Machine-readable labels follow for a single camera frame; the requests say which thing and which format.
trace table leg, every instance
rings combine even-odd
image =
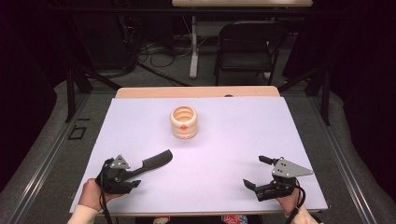
[[[191,67],[190,67],[190,78],[197,78],[197,69],[198,69],[198,48],[197,48],[197,26],[196,26],[196,17],[192,16],[192,55],[191,55]]]

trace human hand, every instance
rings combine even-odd
[[[276,200],[285,211],[285,215],[288,216],[297,206],[297,203],[300,201],[300,190],[294,188],[294,191],[291,195],[282,198],[276,198]]]
[[[119,198],[123,194],[107,194],[105,193],[106,203],[112,199]],[[100,211],[102,206],[100,205],[101,200],[101,190],[96,184],[94,178],[90,178],[84,184],[82,188],[82,193],[79,198],[78,204],[90,207],[96,211]]]

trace wooden tabletop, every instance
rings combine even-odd
[[[173,0],[174,7],[311,7],[312,0]]]
[[[191,98],[232,96],[275,96],[279,91],[274,86],[221,86],[221,87],[145,87],[121,88],[116,98]]]

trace dark background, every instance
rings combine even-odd
[[[95,63],[101,60],[92,61],[92,55],[85,50],[87,46],[81,44],[75,30],[62,16],[47,17],[37,13],[37,2],[40,1],[0,3],[0,76],[5,93],[1,101],[4,112],[1,113],[0,189],[12,177],[50,116],[56,101],[53,88],[66,79],[70,68],[70,58],[64,50],[69,49],[74,59],[88,66],[97,68]],[[170,7],[171,1],[134,1],[145,4],[144,7],[159,7],[159,2],[164,4],[161,7]],[[332,91],[344,101],[352,142],[378,184],[395,200],[395,184],[391,178],[396,158],[393,143],[396,121],[392,110],[396,107],[395,8],[391,0],[321,0],[314,3],[315,7],[328,9],[352,6],[359,13],[344,20],[306,20],[284,75],[293,78],[304,74],[321,64],[329,51],[332,53]],[[358,10],[361,6],[368,6],[367,10]],[[111,33],[116,29],[110,26],[114,18],[104,20],[110,20],[104,25],[109,25],[106,26],[109,34],[99,37],[117,42],[119,53],[124,56],[107,65],[129,66],[128,52],[119,42],[122,34]],[[173,17],[163,17],[163,26],[150,18],[142,20],[147,29],[144,32],[165,45],[172,44],[169,36],[172,37],[173,32],[184,29],[180,27],[184,24]],[[336,31],[345,30],[345,26],[349,32],[343,35],[335,49],[332,41]],[[62,30],[67,44],[60,41],[54,32],[56,29]],[[100,42],[94,31],[86,34],[86,38]]]

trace gray carpet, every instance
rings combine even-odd
[[[275,86],[280,86],[285,80],[280,74],[287,61],[291,45],[292,41],[289,47],[281,51],[283,58],[279,60],[279,67],[276,69]],[[168,57],[158,54],[153,56],[153,59],[158,61],[152,62],[154,64],[170,62],[166,61],[170,60]],[[195,80],[189,79],[188,76],[190,59],[189,56],[177,57],[170,66],[164,68],[156,68],[149,61],[145,64],[194,86],[214,85],[213,43],[208,41],[200,47],[198,78]],[[156,77],[140,67],[136,67],[128,76],[112,80],[128,87],[173,86],[168,80]],[[220,84],[264,85],[265,81],[261,77],[232,75],[221,77]],[[51,118],[20,169],[0,195],[2,207],[0,223],[65,223],[70,218],[68,211],[73,192],[77,190],[110,100],[115,93],[98,81],[93,80],[92,85],[94,86],[92,94],[78,94],[78,113],[69,124],[64,123],[67,113],[65,83],[55,89],[58,93],[58,102]],[[318,116],[317,99],[306,98],[302,93],[304,86],[305,83],[301,83],[282,95],[290,107],[325,199],[331,205],[330,209],[319,213],[318,216],[325,223],[334,224],[394,223],[396,220],[394,201],[375,183],[350,142],[342,101],[332,94],[330,106],[332,126],[326,127]],[[73,139],[78,136],[81,129],[70,135],[75,127],[86,129],[82,139]],[[335,147],[340,149],[341,155],[346,160],[349,174],[345,174],[344,167],[337,162]],[[353,176],[352,182],[357,185],[352,183],[350,186],[348,175]],[[369,213],[360,210],[360,203],[367,203]],[[285,220],[280,214],[263,216],[264,223],[281,224]],[[106,223],[102,218],[97,218],[96,222]],[[120,219],[120,223],[133,222],[133,218]]]

